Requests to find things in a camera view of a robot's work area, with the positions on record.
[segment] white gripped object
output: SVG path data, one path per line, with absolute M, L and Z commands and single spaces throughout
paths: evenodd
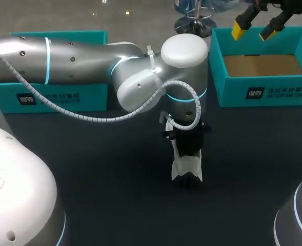
M 166 131 L 172 131 L 173 126 L 167 122 Z M 176 140 L 171 140 L 173 147 L 174 161 L 171 169 L 171 180 L 174 180 L 178 176 L 184 176 L 187 173 L 192 173 L 195 177 L 198 177 L 200 181 L 203 181 L 202 177 L 202 152 L 198 151 L 196 156 L 180 156 Z
M 0 246 L 22 246 L 49 220 L 55 179 L 34 153 L 0 129 Z
M 199 65 L 208 57 L 208 46 L 204 40 L 193 34 L 178 34 L 162 45 L 161 58 L 176 68 L 190 68 Z

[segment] white cable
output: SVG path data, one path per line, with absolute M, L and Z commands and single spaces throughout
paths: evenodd
M 138 109 L 136 109 L 135 111 L 123 115 L 123 116 L 119 116 L 119 117 L 114 117 L 114 118 L 95 118 L 95 117 L 88 117 L 88 116 L 84 116 L 81 114 L 76 114 L 73 113 L 71 111 L 68 111 L 66 109 L 61 108 L 60 106 L 52 103 L 50 100 L 48 100 L 47 98 L 45 98 L 44 96 L 42 96 L 38 91 L 36 91 L 35 88 L 33 88 L 13 67 L 12 65 L 10 65 L 8 63 L 7 60 L 5 60 L 1 55 L 0 55 L 0 62 L 4 64 L 5 67 L 7 67 L 10 72 L 14 75 L 14 77 L 20 81 L 32 94 L 34 94 L 39 100 L 41 100 L 44 104 L 46 104 L 47 106 L 49 106 L 50 108 L 54 109 L 55 111 L 65 114 L 67 116 L 73 117 L 73 118 L 77 118 L 80 120 L 85 120 L 85 121 L 91 121 L 91 122 L 117 122 L 117 121 L 123 121 L 129 118 L 134 117 L 135 115 L 139 114 L 145 107 L 147 107 L 147 105 L 153 101 L 158 94 L 160 94 L 160 89 L 156 90 L 154 92 L 154 94 L 142 105 L 140 106 Z M 193 123 L 189 126 L 182 126 L 177 124 L 167 112 L 161 112 L 161 117 L 160 120 L 162 121 L 164 118 L 167 119 L 167 121 L 173 126 L 176 127 L 180 130 L 183 131 L 189 131 L 191 129 L 193 129 L 194 127 L 197 126 L 200 118 L 201 118 L 201 104 L 200 104 L 200 100 L 196 94 L 196 92 L 194 91 L 194 89 L 187 83 L 179 81 L 179 80 L 172 80 L 172 81 L 168 81 L 166 83 L 164 83 L 161 86 L 161 89 L 165 89 L 166 87 L 169 86 L 173 86 L 173 85 L 178 85 L 178 86 L 182 86 L 184 88 L 186 88 L 191 95 L 193 96 L 194 100 L 195 100 L 195 105 L 196 105 L 196 115 L 195 115 L 195 119 L 193 121 Z

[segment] robotic arm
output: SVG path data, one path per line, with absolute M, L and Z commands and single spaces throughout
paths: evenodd
M 269 24 L 260 33 L 263 40 L 275 35 L 284 29 L 284 24 L 294 15 L 302 14 L 302 0 L 255 0 L 254 4 L 235 19 L 232 35 L 238 40 L 252 25 L 251 22 L 261 11 L 268 11 L 267 5 L 280 5 L 282 13 L 270 20 Z
M 19 81 L 60 113 L 115 122 L 165 100 L 163 135 L 174 147 L 172 179 L 191 175 L 202 181 L 200 117 L 207 79 L 208 47 L 191 34 L 170 38 L 160 54 L 148 47 L 148 55 L 126 42 L 89 45 L 48 38 L 0 38 L 0 83 Z M 109 119 L 79 115 L 47 100 L 27 81 L 63 86 L 107 83 L 128 114 Z M 15 139 L 0 110 L 0 246 L 67 246 L 67 224 L 51 171 Z

